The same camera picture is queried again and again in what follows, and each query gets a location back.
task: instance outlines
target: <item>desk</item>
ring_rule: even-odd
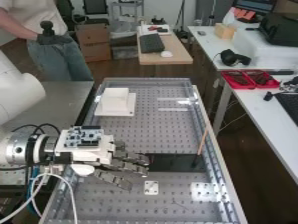
[[[289,81],[293,76],[274,76],[279,81]],[[287,115],[275,97],[266,102],[267,91],[278,90],[232,90],[259,132],[262,133],[277,157],[298,184],[298,127]]]
[[[161,36],[161,40],[165,45],[165,51],[173,53],[172,58],[162,58],[161,53],[142,54],[140,47],[140,35],[137,35],[138,46],[138,60],[141,65],[174,65],[174,64],[193,64],[193,58],[189,55],[180,39],[174,34],[169,36]]]
[[[213,34],[213,27],[189,27],[189,30],[201,45],[205,54],[209,59],[213,60],[216,54],[225,49],[232,49],[238,52],[232,44],[230,40],[221,40]],[[200,36],[197,31],[205,31],[206,36]],[[228,67],[221,63],[220,58],[213,61],[217,71],[222,70],[243,70],[243,69],[261,69],[261,70],[278,70],[278,68],[265,66],[243,66]],[[293,76],[274,76],[278,81],[287,81],[293,79]],[[277,154],[285,168],[287,169],[293,179],[298,183],[298,150],[297,150],[297,136],[298,127],[282,108],[275,98],[270,102],[263,101],[267,89],[255,90],[234,90],[225,82],[221,101],[213,123],[213,129],[216,135],[220,132],[226,107],[230,100],[232,93],[236,95],[243,109],[247,112],[259,132],[262,133],[274,153]]]
[[[214,68],[217,71],[224,71],[224,70],[243,70],[243,69],[251,69],[251,70],[281,70],[281,68],[275,65],[254,65],[250,64],[249,66],[245,66],[242,64],[238,64],[234,67],[226,66],[221,62],[221,57],[220,55],[216,57],[218,53],[221,53],[224,50],[233,50],[234,53],[241,54],[241,52],[234,48],[234,45],[232,43],[232,40],[224,40],[220,39],[216,34],[214,34],[214,27],[213,26],[189,26],[189,31],[198,42],[209,60],[212,60]],[[204,31],[206,33],[206,36],[200,36],[197,31]]]

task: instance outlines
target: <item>monitor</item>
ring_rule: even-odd
[[[108,14],[106,0],[84,0],[85,14]]]
[[[266,14],[274,10],[277,0],[236,0],[234,6]]]

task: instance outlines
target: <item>keyboard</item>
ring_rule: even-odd
[[[298,94],[278,93],[275,94],[275,97],[298,126]]]
[[[141,52],[153,53],[162,52],[165,50],[165,45],[162,43],[158,33],[144,35],[140,37]]]

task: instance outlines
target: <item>metal breadboard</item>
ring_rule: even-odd
[[[130,192],[92,177],[79,185],[76,203],[80,220],[126,220],[129,223],[153,220],[221,221],[217,202],[210,196],[213,190],[208,185],[206,174],[150,173],[148,178],[136,175],[125,175],[125,178],[133,183]],[[158,195],[145,194],[144,185],[148,180],[158,181]],[[196,191],[192,185],[198,182],[202,189]],[[72,209],[64,209],[64,212],[67,219],[71,219]]]
[[[116,141],[126,144],[136,153],[196,154],[198,138],[194,127],[193,104],[189,87],[172,81],[128,83],[130,93],[137,94],[134,117],[94,117],[89,125],[100,125]],[[122,87],[122,83],[106,82],[105,87]]]

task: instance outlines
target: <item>black cable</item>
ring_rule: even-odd
[[[35,131],[33,131],[33,134],[36,134],[36,132],[39,131],[39,129],[43,128],[43,127],[45,127],[45,126],[52,127],[52,128],[56,130],[57,134],[60,135],[60,130],[59,130],[59,128],[57,128],[55,125],[48,124],[48,123],[39,125],[39,126],[36,127]]]
[[[16,128],[15,130],[12,130],[12,132],[16,132],[16,131],[19,131],[20,129],[27,128],[27,127],[33,127],[33,128],[36,128],[37,131],[40,130],[40,132],[44,134],[44,130],[43,130],[41,128],[39,128],[39,126],[35,125],[35,124],[27,124],[27,125],[23,125],[23,126],[20,126],[19,128]]]
[[[27,166],[20,166],[20,167],[15,167],[15,168],[0,168],[0,171],[16,171],[16,170],[23,170],[25,168],[27,168]]]

